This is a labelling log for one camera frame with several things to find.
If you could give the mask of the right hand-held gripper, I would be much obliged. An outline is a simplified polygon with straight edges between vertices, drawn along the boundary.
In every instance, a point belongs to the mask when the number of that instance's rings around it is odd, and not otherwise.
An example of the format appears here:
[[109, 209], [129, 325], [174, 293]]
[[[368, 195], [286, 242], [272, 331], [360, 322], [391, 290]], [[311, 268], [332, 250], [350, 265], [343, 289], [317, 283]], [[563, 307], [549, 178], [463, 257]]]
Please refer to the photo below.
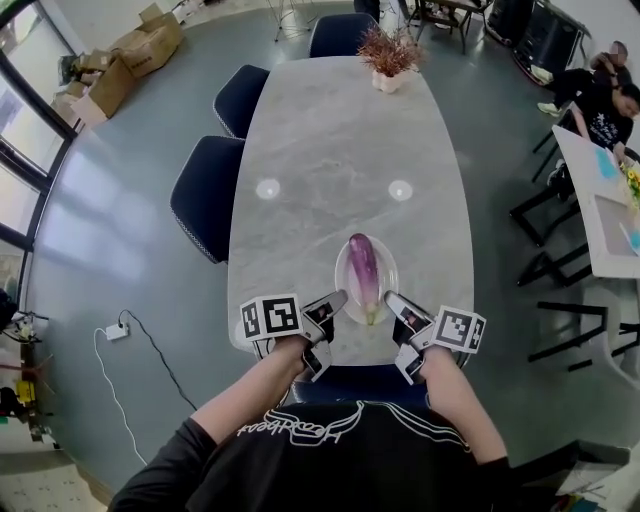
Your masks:
[[462, 368], [481, 345], [486, 327], [482, 316], [449, 306], [441, 306], [432, 317], [403, 295], [386, 291], [384, 301], [395, 315], [393, 341], [399, 350], [395, 366], [410, 384], [418, 384], [427, 348], [440, 346], [459, 354], [457, 365]]

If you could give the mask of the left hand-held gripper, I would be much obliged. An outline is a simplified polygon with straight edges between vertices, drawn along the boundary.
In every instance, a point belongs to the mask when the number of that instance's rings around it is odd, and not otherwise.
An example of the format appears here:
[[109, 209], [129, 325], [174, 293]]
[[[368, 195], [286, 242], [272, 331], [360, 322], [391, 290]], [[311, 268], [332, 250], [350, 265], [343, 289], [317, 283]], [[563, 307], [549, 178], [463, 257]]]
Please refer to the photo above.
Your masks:
[[334, 339], [333, 317], [347, 301], [344, 289], [305, 306], [300, 306], [295, 293], [256, 297], [240, 306], [240, 339], [258, 348], [260, 342], [301, 336], [306, 340], [301, 379], [316, 382], [332, 365], [329, 345]]

